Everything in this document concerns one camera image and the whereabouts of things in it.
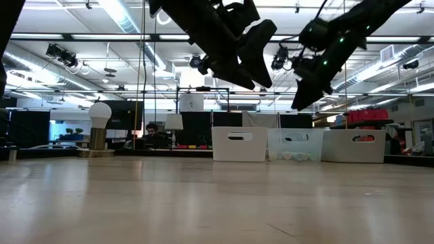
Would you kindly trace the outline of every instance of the person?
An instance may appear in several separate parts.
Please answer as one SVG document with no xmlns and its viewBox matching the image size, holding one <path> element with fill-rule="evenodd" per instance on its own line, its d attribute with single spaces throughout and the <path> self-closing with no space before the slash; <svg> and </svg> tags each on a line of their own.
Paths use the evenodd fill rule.
<svg viewBox="0 0 434 244">
<path fill-rule="evenodd" d="M 154 123 L 149 123 L 146 126 L 146 131 L 148 132 L 148 135 L 150 135 L 151 137 L 153 137 L 158 132 L 158 125 L 156 125 Z"/>
<path fill-rule="evenodd" d="M 146 126 L 147 135 L 143 136 L 145 144 L 151 148 L 165 148 L 172 143 L 167 134 L 158 132 L 158 125 L 149 123 Z"/>
</svg>

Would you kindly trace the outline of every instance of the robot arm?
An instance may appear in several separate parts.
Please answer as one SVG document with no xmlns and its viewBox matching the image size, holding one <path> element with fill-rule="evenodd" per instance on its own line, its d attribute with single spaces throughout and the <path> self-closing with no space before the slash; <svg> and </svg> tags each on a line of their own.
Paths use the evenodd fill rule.
<svg viewBox="0 0 434 244">
<path fill-rule="evenodd" d="M 198 68 L 203 75 L 210 68 L 213 77 L 248 89 L 255 88 L 252 81 L 271 87 L 263 49 L 277 27 L 271 20 L 264 20 L 243 34 L 247 26 L 260 19 L 252 0 L 227 6 L 223 6 L 222 0 L 148 0 L 148 3 L 152 17 L 164 10 L 189 35 L 189 43 L 196 43 L 206 53 Z"/>
<path fill-rule="evenodd" d="M 331 81 L 341 71 L 357 47 L 366 49 L 366 37 L 380 28 L 410 0 L 364 0 L 349 12 L 326 22 L 312 20 L 300 33 L 299 41 L 314 52 L 312 59 L 302 55 L 291 59 L 294 72 L 302 77 L 292 108 L 302 110 L 333 92 Z"/>
</svg>

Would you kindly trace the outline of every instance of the transparent plastic bin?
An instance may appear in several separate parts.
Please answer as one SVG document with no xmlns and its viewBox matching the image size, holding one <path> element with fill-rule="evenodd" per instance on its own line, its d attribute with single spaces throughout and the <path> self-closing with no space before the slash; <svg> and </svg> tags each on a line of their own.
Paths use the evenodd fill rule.
<svg viewBox="0 0 434 244">
<path fill-rule="evenodd" d="M 270 161 L 320 162 L 324 129 L 269 129 Z"/>
</svg>

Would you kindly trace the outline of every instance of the round white lamp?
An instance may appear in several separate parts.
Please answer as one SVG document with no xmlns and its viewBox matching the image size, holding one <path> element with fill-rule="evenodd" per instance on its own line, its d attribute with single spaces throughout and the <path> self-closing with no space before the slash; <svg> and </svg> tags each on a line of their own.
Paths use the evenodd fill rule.
<svg viewBox="0 0 434 244">
<path fill-rule="evenodd" d="M 111 118 L 111 108 L 105 103 L 97 102 L 89 109 L 92 120 L 90 130 L 90 150 L 104 150 L 106 144 L 106 125 Z"/>
</svg>

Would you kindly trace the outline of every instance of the red container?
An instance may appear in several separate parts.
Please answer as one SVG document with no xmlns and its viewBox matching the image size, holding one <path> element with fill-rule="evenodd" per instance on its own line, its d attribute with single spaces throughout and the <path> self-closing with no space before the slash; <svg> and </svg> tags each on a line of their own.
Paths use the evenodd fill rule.
<svg viewBox="0 0 434 244">
<path fill-rule="evenodd" d="M 351 111 L 349 113 L 349 123 L 366 120 L 382 120 L 388 119 L 389 114 L 385 109 L 366 109 L 360 111 Z"/>
</svg>

